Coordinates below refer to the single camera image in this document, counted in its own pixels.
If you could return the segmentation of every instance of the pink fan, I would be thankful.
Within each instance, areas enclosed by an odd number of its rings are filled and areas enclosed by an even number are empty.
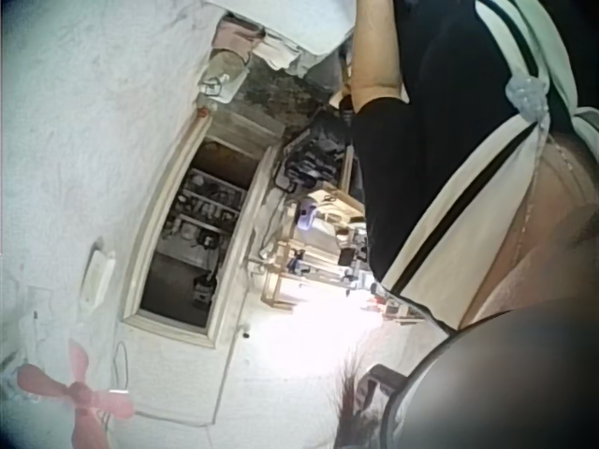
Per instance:
[[[85,384],[89,357],[75,341],[69,341],[69,356],[75,382],[66,386],[54,381],[34,365],[23,365],[17,373],[17,384],[29,393],[47,398],[64,398],[75,407],[75,429],[71,441],[74,449],[110,449],[106,434],[95,417],[95,410],[117,418],[133,416],[135,409],[126,393],[92,391]]]

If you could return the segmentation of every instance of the fan blade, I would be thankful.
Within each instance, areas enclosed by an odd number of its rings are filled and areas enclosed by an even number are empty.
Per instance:
[[[87,409],[75,410],[73,449],[110,449],[106,434],[94,414]]]
[[[17,372],[17,385],[23,391],[48,398],[66,396],[66,385],[54,381],[35,365],[23,365]]]
[[[68,355],[71,359],[71,370],[75,382],[85,383],[85,373],[90,365],[90,359],[85,350],[74,340],[68,341]]]
[[[116,391],[94,392],[92,407],[108,412],[119,419],[128,419],[135,414],[129,395]]]

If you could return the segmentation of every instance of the black stripe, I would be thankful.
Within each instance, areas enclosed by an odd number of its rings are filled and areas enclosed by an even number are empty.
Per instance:
[[[522,58],[524,58],[524,63],[526,63],[526,66],[528,68],[528,73],[531,74],[533,77],[538,77],[539,67],[536,65],[536,61],[533,57],[533,52],[529,48],[528,43],[524,38],[524,35],[521,33],[520,29],[516,26],[516,24],[512,21],[511,17],[509,17],[509,15],[505,11],[503,11],[501,7],[497,6],[497,4],[493,2],[493,0],[478,1],[483,5],[487,6],[489,9],[491,9],[495,14],[497,14],[501,18],[502,21],[504,21],[505,25],[509,29],[509,32],[514,37],[514,40],[516,40],[516,44],[518,45],[520,53],[522,53]]]
[[[396,297],[402,294],[403,289],[416,275],[424,261],[431,254],[434,247],[441,241],[449,228],[458,220],[466,208],[473,202],[476,196],[485,188],[489,181],[495,176],[505,161],[516,151],[519,145],[532,133],[536,123],[531,124],[514,138],[493,161],[476,177],[468,188],[460,195],[453,204],[449,212],[443,217],[441,222],[435,227],[434,231],[427,237],[422,246],[418,249],[416,255],[412,258],[408,266],[403,271],[400,278],[395,282],[391,293]]]

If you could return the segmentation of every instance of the black top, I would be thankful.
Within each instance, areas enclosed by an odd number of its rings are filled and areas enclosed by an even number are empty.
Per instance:
[[[352,126],[364,181],[370,265],[379,281],[449,178],[517,113],[505,95],[511,72],[475,12],[475,0],[419,0],[409,9],[400,7],[401,1],[396,0],[396,22],[410,103],[374,100]],[[536,75],[519,30],[491,1],[485,3],[508,24]],[[542,3],[549,4],[568,49],[578,104],[596,107],[599,36],[575,5],[563,0]],[[548,102],[552,132],[573,135],[567,109],[554,88]]]

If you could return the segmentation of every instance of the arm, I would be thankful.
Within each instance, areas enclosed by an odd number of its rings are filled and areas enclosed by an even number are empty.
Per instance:
[[[393,0],[358,0],[351,90],[356,112],[376,98],[401,98]]]

